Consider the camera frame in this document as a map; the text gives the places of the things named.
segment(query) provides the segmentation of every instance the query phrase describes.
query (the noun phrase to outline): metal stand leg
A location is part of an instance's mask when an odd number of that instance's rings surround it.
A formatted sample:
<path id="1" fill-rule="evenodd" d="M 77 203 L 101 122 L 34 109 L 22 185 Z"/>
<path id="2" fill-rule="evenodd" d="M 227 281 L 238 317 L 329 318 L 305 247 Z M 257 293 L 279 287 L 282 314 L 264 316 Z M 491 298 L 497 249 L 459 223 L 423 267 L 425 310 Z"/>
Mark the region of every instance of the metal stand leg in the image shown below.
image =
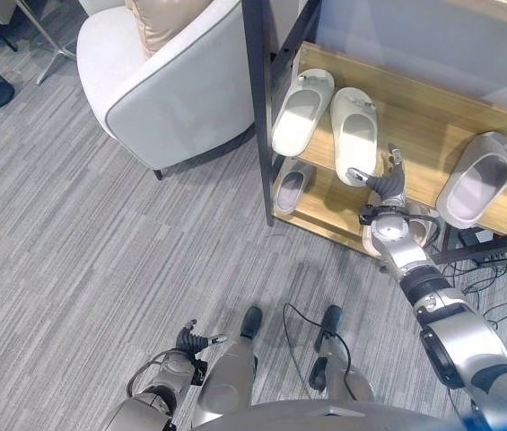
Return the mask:
<path id="1" fill-rule="evenodd" d="M 253 341 L 240 337 L 205 380 L 194 409 L 192 427 L 251 406 L 255 379 Z"/>
<path id="2" fill-rule="evenodd" d="M 24 14 L 28 17 L 28 19 L 31 21 L 32 24 L 34 24 L 34 26 L 38 29 L 38 31 L 41 33 L 41 35 L 46 38 L 46 40 L 50 43 L 50 45 L 53 47 L 54 49 L 54 56 L 52 57 L 52 59 L 49 61 L 48 65 L 46 66 L 46 68 L 44 69 L 44 71 L 39 74 L 38 76 L 38 79 L 36 80 L 36 84 L 37 85 L 40 85 L 44 79 L 46 79 L 46 76 L 48 75 L 48 73 L 51 71 L 52 67 L 54 66 L 54 64 L 56 63 L 56 60 L 59 58 L 59 57 L 66 57 L 66 58 L 70 58 L 72 59 L 73 61 L 75 61 L 75 54 L 71 51 L 69 51 L 66 46 L 62 47 L 60 46 L 50 35 L 49 33 L 46 31 L 46 29 L 44 29 L 44 27 L 41 25 L 41 23 L 39 22 L 39 19 L 36 17 L 36 15 L 34 15 L 34 13 L 31 11 L 30 7 L 28 6 L 28 4 L 25 2 L 25 0 L 16 0 L 16 4 L 18 5 L 18 7 L 20 9 L 22 9 L 22 12 L 24 12 Z"/>
<path id="3" fill-rule="evenodd" d="M 2 31 L 0 30 L 0 39 L 2 40 L 3 43 L 5 43 L 7 45 L 7 47 L 9 49 L 11 49 L 13 52 L 18 52 L 18 45 L 16 45 L 15 43 L 11 42 L 10 40 L 8 40 L 5 35 L 2 33 Z"/>

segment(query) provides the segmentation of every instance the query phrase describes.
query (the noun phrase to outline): white slipper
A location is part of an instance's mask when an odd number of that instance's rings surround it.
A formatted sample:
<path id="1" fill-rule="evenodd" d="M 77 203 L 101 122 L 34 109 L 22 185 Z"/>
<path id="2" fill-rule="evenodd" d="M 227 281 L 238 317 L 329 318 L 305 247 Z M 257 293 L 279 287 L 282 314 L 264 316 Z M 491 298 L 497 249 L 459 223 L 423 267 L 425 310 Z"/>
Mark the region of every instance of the white slipper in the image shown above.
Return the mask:
<path id="1" fill-rule="evenodd" d="M 374 191 L 372 191 L 367 203 L 373 206 L 380 205 L 380 196 Z M 439 213 L 434 209 L 429 208 L 422 204 L 418 204 L 412 200 L 408 200 L 405 203 L 405 205 L 406 211 L 411 216 L 420 214 L 424 216 L 432 216 L 435 218 L 439 217 Z M 415 242 L 421 247 L 424 247 L 426 245 L 426 242 L 429 240 L 429 238 L 433 236 L 435 229 L 436 226 L 434 225 L 434 223 L 429 222 L 427 220 L 411 218 L 408 222 L 409 232 L 413 236 Z M 380 253 L 372 245 L 372 234 L 370 226 L 367 225 L 363 226 L 362 237 L 363 237 L 363 247 L 367 251 L 367 253 L 369 253 L 371 256 L 378 258 L 380 256 Z"/>
<path id="2" fill-rule="evenodd" d="M 291 214 L 299 205 L 301 196 L 314 173 L 314 166 L 294 157 L 287 157 L 275 180 L 275 210 Z"/>
<path id="3" fill-rule="evenodd" d="M 348 186 L 362 186 L 347 177 L 349 168 L 373 174 L 377 163 L 377 111 L 361 90 L 346 87 L 331 102 L 331 125 L 335 138 L 335 171 Z"/>
<path id="4" fill-rule="evenodd" d="M 303 152 L 334 90 L 333 76 L 323 69 L 306 70 L 291 82 L 273 128 L 277 153 L 293 157 Z"/>
<path id="5" fill-rule="evenodd" d="M 428 220 L 412 217 L 414 215 L 422 215 L 439 218 L 439 212 L 412 200 L 406 202 L 406 211 L 411 215 L 411 219 L 408 221 L 408 231 L 411 233 L 416 243 L 424 247 L 426 242 L 429 241 L 429 238 L 433 236 L 436 226 L 433 222 L 429 222 Z"/>
<path id="6" fill-rule="evenodd" d="M 367 204 L 373 205 L 374 207 L 377 207 L 380 205 L 380 196 L 378 193 L 372 191 L 371 195 L 369 195 L 369 200 L 367 201 Z M 371 234 L 371 227 L 368 225 L 363 226 L 363 231 L 361 232 L 362 240 L 363 240 L 363 247 L 367 253 L 369 253 L 371 256 L 374 256 L 375 258 L 380 257 L 380 253 L 375 249 L 374 245 L 372 245 L 372 234 Z"/>
<path id="7" fill-rule="evenodd" d="M 436 200 L 436 207 L 448 224 L 467 229 L 507 186 L 507 137 L 486 132 L 475 137 Z"/>

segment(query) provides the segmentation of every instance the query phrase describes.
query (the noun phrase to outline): floor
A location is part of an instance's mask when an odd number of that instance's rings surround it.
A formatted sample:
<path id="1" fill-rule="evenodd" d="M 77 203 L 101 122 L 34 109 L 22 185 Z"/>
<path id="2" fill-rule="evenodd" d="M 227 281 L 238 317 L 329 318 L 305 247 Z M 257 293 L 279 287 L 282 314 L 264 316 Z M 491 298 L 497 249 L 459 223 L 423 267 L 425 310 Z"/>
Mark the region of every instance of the floor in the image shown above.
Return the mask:
<path id="1" fill-rule="evenodd" d="M 85 19 L 75 1 L 31 4 L 63 42 Z M 315 320 L 331 303 L 343 307 L 340 333 L 379 402 L 454 418 L 410 307 L 377 263 L 291 225 L 267 226 L 254 140 L 171 167 L 158 182 L 103 133 L 75 64 L 62 61 L 36 86 L 48 62 L 39 34 L 18 13 L 8 33 L 20 49 L 0 41 L 0 72 L 16 89 L 0 109 L 0 430 L 96 429 L 188 319 L 198 332 L 235 337 L 253 303 L 264 312 L 254 401 L 298 399 L 285 302 Z M 503 278 L 482 302 L 506 299 Z M 308 375 L 317 331 L 288 322 Z M 507 320 L 499 333 L 507 344 Z M 179 429 L 196 394 L 176 414 Z M 452 398 L 468 404 L 461 392 Z"/>

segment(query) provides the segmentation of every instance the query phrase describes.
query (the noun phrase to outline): robot leg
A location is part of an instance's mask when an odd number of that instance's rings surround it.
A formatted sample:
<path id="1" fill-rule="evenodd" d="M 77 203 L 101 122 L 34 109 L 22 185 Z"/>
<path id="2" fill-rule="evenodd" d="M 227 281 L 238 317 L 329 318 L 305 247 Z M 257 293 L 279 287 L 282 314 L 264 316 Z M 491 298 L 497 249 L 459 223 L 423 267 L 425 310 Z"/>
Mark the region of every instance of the robot leg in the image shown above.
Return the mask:
<path id="1" fill-rule="evenodd" d="M 250 407 L 257 370 L 257 359 L 253 355 L 253 338 L 260 323 L 259 308 L 249 308 L 241 327 L 241 336 L 215 363 L 205 380 L 194 409 L 191 424 L 193 427 Z"/>
<path id="2" fill-rule="evenodd" d="M 310 373 L 309 385 L 317 391 L 328 389 L 331 400 L 374 401 L 371 384 L 353 365 L 347 376 L 348 358 L 341 341 L 332 334 L 337 332 L 343 311 L 336 305 L 327 308 L 321 321 L 321 332 L 315 341 L 319 358 Z"/>

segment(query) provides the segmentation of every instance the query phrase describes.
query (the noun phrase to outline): black metal frame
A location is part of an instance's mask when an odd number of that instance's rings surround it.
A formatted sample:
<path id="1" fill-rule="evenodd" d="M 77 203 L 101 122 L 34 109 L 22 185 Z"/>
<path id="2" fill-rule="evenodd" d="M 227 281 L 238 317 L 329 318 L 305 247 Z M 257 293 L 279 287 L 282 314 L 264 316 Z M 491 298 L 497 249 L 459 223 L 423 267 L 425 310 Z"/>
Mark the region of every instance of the black metal frame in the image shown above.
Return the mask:
<path id="1" fill-rule="evenodd" d="M 507 235 L 494 237 L 491 241 L 480 242 L 474 245 L 466 245 L 456 248 L 460 231 L 447 224 L 442 242 L 442 251 L 433 254 L 431 258 L 437 265 L 443 263 L 452 263 L 460 260 L 474 259 L 482 261 L 491 255 L 507 253 Z"/>
<path id="2" fill-rule="evenodd" d="M 272 226 L 274 221 L 272 184 L 275 180 L 277 167 L 280 166 L 282 161 L 277 159 L 274 163 L 274 153 L 271 149 L 274 92 L 289 72 L 290 65 L 302 42 L 304 40 L 315 40 L 320 4 L 321 0 L 309 0 L 307 2 L 283 46 L 275 56 L 273 63 L 271 63 L 266 19 L 269 13 L 268 1 L 241 0 L 249 61 L 249 79 L 253 95 L 259 166 L 263 184 L 263 199 L 269 226 Z"/>

